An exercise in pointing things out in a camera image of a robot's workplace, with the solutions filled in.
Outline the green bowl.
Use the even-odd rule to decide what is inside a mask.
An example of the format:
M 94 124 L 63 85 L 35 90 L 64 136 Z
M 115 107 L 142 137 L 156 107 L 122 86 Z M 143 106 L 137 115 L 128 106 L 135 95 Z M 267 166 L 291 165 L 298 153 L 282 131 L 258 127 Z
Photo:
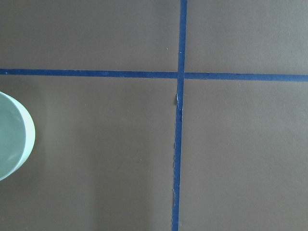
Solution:
M 27 109 L 13 97 L 0 93 L 0 179 L 4 180 L 29 158 L 36 131 Z

